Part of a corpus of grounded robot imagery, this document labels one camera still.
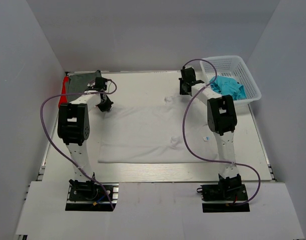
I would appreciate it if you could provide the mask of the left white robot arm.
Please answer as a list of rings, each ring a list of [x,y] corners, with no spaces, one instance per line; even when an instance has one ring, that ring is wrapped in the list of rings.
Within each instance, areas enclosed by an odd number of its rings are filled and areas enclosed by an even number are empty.
[[[108,82],[97,77],[95,83],[77,99],[59,106],[58,136],[66,145],[70,159],[74,162],[74,178],[70,184],[81,189],[81,194],[89,200],[98,195],[98,187],[90,179],[95,178],[88,152],[87,139],[90,136],[89,111],[97,107],[101,112],[111,110],[113,102],[108,97]]]

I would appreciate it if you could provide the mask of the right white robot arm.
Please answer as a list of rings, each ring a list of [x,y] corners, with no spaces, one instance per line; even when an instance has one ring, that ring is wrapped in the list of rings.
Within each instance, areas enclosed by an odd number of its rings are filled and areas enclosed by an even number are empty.
[[[180,94],[190,95],[192,100],[197,98],[206,106],[207,125],[214,134],[219,159],[206,159],[192,150],[189,152],[205,162],[223,164],[218,174],[218,187],[214,192],[226,200],[231,199],[242,187],[233,145],[237,125],[233,98],[230,95],[222,96],[209,88],[202,80],[197,80],[193,68],[184,66],[180,72]]]

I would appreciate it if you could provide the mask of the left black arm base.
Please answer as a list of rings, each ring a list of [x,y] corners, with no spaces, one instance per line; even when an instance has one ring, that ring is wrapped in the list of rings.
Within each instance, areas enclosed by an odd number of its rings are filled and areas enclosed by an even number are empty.
[[[112,212],[117,204],[118,184],[103,187],[92,181],[69,180],[65,211]]]

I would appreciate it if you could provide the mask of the white t shirt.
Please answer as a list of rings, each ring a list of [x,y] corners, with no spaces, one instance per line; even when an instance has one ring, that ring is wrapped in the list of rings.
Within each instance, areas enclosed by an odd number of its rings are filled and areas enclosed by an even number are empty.
[[[164,105],[115,106],[105,114],[99,163],[197,163],[189,150],[205,159],[218,158],[207,125],[207,109],[190,96],[175,95]]]

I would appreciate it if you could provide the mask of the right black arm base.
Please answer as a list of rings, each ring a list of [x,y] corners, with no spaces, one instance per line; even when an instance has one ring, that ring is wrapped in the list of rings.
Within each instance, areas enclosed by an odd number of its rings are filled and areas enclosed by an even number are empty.
[[[240,205],[248,200],[246,187],[242,184],[238,190],[224,194],[216,184],[204,184],[196,189],[202,198],[203,213],[248,213],[249,203]]]

